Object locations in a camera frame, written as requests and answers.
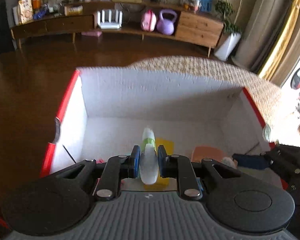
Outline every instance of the gray gripper base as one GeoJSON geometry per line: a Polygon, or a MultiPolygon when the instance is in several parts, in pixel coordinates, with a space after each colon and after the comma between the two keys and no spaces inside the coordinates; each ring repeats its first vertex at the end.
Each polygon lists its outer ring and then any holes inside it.
{"type": "Polygon", "coordinates": [[[26,236],[13,231],[6,240],[295,240],[288,231],[247,236],[215,222],[199,202],[176,192],[123,191],[109,202],[98,202],[90,216],[67,232],[26,236]]]}

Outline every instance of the round black pad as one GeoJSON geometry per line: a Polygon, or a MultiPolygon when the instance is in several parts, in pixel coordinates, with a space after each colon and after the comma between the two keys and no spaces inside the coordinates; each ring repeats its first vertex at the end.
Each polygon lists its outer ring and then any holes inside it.
{"type": "Polygon", "coordinates": [[[90,198],[76,181],[45,178],[12,193],[2,211],[19,233],[45,236],[75,225],[89,209],[90,198]]]}
{"type": "Polygon", "coordinates": [[[272,200],[266,193],[257,190],[247,190],[236,195],[234,202],[244,210],[259,212],[270,207],[272,200]]]}
{"type": "Polygon", "coordinates": [[[247,233],[284,228],[294,212],[289,193],[248,175],[222,179],[208,194],[207,208],[222,224],[247,233]]]}

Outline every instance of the wooden shelf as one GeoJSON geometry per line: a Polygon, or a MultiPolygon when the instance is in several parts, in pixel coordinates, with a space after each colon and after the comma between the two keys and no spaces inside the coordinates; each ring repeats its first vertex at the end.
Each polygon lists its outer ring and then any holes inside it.
{"type": "Polygon", "coordinates": [[[175,40],[175,35],[164,35],[159,33],[156,29],[153,32],[146,32],[141,29],[140,23],[130,22],[127,24],[123,24],[120,29],[100,29],[96,28],[97,31],[101,31],[104,33],[129,33],[136,35],[144,35],[144,36],[152,36],[152,37],[160,37],[166,39],[175,40]]]}
{"type": "Polygon", "coordinates": [[[90,1],[74,2],[69,5],[70,6],[83,5],[83,8],[85,7],[85,5],[89,5],[89,11],[90,10],[93,11],[94,5],[95,5],[96,10],[100,10],[100,5],[104,5],[105,9],[108,9],[110,7],[114,8],[114,5],[116,3],[139,4],[139,5],[143,5],[143,6],[151,7],[151,8],[171,9],[174,11],[188,12],[190,14],[197,14],[199,16],[204,16],[204,17],[212,19],[212,20],[217,20],[218,22],[220,21],[216,17],[213,17],[210,13],[206,13],[206,12],[194,13],[194,12],[186,10],[181,5],[176,5],[176,4],[172,4],[172,3],[157,3],[157,2],[151,2],[150,0],[90,0],[90,1]]]}

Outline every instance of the yellow sponge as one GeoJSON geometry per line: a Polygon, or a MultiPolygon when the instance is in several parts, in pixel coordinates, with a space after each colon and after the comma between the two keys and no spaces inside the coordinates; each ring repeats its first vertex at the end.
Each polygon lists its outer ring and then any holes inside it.
{"type": "MultiPolygon", "coordinates": [[[[173,154],[174,142],[168,141],[168,140],[165,140],[162,138],[156,138],[155,144],[157,146],[163,145],[167,152],[167,155],[173,154]]],[[[156,183],[154,183],[153,185],[144,185],[144,188],[145,188],[145,190],[148,190],[148,191],[162,191],[162,190],[164,190],[165,187],[167,187],[168,184],[169,184],[169,178],[161,178],[160,174],[158,174],[156,183]]]]}

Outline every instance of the purple kettlebell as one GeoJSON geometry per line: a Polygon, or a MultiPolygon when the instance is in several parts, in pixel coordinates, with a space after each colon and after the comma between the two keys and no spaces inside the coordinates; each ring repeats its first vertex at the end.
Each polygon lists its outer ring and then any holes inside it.
{"type": "Polygon", "coordinates": [[[173,10],[170,9],[164,9],[160,11],[159,14],[159,21],[157,23],[157,30],[158,32],[165,34],[165,35],[171,35],[174,32],[174,23],[177,19],[177,13],[173,10]],[[172,14],[174,16],[174,18],[171,20],[168,19],[164,19],[162,14],[163,13],[169,13],[172,14]]]}

